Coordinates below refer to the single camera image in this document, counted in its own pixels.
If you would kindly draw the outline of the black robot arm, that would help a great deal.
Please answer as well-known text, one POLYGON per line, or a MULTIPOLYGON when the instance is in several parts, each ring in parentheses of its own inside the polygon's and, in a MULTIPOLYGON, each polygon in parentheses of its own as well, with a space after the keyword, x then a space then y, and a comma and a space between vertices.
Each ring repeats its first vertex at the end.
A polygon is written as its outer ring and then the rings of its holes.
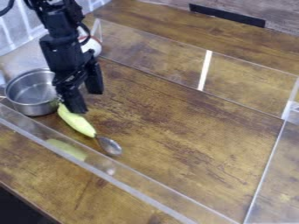
POLYGON ((48 34, 40 38, 40 47, 48 67, 55 74, 52 85, 70 112, 86 114, 87 104, 80 93, 86 84, 90 94, 102 95, 105 83, 95 50, 83 52, 90 28, 84 25, 82 6, 75 0, 24 0, 35 11, 48 34))

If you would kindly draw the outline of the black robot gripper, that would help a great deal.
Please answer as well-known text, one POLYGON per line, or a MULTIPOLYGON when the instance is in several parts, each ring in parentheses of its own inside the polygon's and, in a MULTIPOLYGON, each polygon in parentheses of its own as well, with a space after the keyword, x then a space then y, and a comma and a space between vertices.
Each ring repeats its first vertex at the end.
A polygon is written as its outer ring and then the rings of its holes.
POLYGON ((40 38, 40 47, 48 67, 55 73, 52 84, 63 104, 71 113, 86 114, 88 108, 79 86, 86 83, 87 90, 94 95, 105 92, 102 70, 94 50, 82 51, 78 37, 54 38, 50 34, 40 38))

